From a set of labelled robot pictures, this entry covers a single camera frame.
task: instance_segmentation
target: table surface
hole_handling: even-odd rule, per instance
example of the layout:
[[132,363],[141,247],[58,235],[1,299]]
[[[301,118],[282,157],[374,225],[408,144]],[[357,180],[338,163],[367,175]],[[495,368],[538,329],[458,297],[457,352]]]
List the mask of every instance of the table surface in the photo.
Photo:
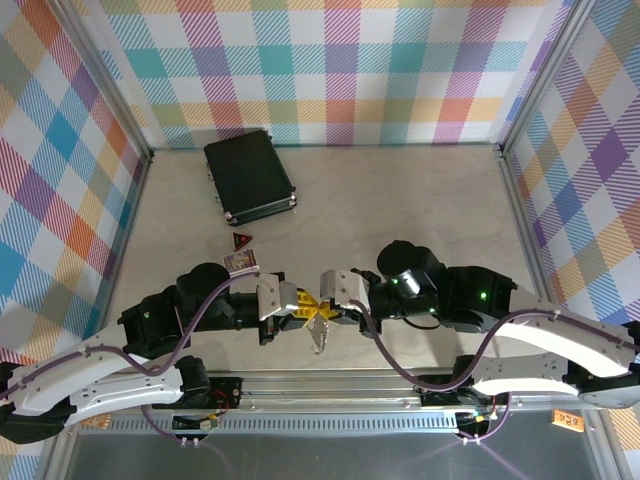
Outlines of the table surface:
[[548,411],[520,412],[481,446],[452,434],[212,434],[177,448],[151,433],[79,435],[68,480],[561,480],[600,478],[586,435],[552,425]]
[[[481,265],[531,289],[531,280],[493,152],[488,146],[285,148],[278,153],[299,205],[236,229],[216,203],[201,151],[160,151],[144,186],[108,321],[202,262],[233,251],[232,232],[254,237],[264,271],[284,271],[319,293],[329,269],[375,271],[378,253],[395,239],[429,247],[446,265]],[[235,291],[254,291],[255,280]],[[430,317],[416,322],[432,324]],[[385,322],[383,341],[401,365],[451,366],[474,352],[480,335],[414,330]],[[303,329],[266,347],[255,330],[203,332],[190,353],[211,370],[388,367],[374,343],[353,326],[331,326],[327,348],[313,354]],[[497,339],[489,355],[539,350]]]

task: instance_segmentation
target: black case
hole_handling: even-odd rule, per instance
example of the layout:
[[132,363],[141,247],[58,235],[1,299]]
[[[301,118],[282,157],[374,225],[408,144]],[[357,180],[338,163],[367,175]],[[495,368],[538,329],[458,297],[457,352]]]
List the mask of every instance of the black case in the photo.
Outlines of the black case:
[[204,147],[225,218],[242,225],[297,204],[287,173],[264,130]]

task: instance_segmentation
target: small label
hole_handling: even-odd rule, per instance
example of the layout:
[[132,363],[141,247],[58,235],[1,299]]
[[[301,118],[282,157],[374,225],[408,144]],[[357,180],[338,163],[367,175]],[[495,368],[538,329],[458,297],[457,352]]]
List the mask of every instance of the small label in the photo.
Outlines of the small label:
[[224,257],[224,268],[227,269],[232,277],[241,273],[259,270],[258,262],[256,262],[256,256],[252,249],[232,253]]
[[565,412],[564,410],[554,410],[551,423],[574,432],[584,432],[584,419],[580,415]]
[[243,233],[233,232],[233,249],[234,251],[238,251],[241,248],[245,247],[247,243],[253,240],[251,235],[245,235]]

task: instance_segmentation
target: yellow object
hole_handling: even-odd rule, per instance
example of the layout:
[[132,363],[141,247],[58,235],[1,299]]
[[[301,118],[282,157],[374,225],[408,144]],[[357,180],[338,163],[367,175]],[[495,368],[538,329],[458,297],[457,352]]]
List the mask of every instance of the yellow object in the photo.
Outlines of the yellow object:
[[107,428],[109,428],[110,424],[110,413],[103,413],[101,415],[96,415],[95,417],[85,418],[80,422],[80,425],[84,425],[85,427],[99,428],[100,430],[106,430]]
[[295,318],[305,318],[307,324],[319,313],[325,320],[333,320],[340,316],[340,312],[331,310],[328,302],[318,304],[318,301],[306,290],[298,290],[298,310],[292,313]]
[[580,415],[565,412],[564,410],[554,410],[551,423],[574,432],[584,432],[584,419]]

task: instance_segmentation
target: checkered wallpaper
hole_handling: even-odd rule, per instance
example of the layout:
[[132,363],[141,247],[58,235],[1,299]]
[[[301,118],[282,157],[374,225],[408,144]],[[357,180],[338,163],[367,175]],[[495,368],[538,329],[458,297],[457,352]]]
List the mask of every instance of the checkered wallpaper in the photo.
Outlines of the checkered wallpaper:
[[540,72],[540,68],[542,67],[544,61],[546,60],[551,47],[553,45],[553,41],[556,39],[558,32],[562,28],[565,20],[567,19],[567,15],[571,11],[571,7],[576,2],[576,0],[563,0],[562,5],[557,9],[557,13],[555,18],[553,19],[553,23],[551,27],[547,30],[547,34],[544,37],[544,41],[540,46],[540,50],[535,57],[535,60],[531,64],[529,71],[527,72],[524,81],[520,84],[520,89],[518,90],[518,95],[513,101],[509,113],[507,115],[507,119],[502,125],[500,129],[500,134],[497,137],[498,143],[502,144],[509,133],[509,129],[513,125],[518,113],[522,109],[522,104],[524,103],[527,95],[529,94],[529,90],[536,79],[536,76]]
[[193,148],[486,141],[562,0],[75,3],[149,142]]
[[[138,157],[45,0],[0,2],[0,361],[95,327]],[[40,449],[0,438],[0,479],[30,479]]]
[[[640,321],[640,0],[600,0],[515,148],[558,299]],[[638,407],[612,413],[640,472]]]

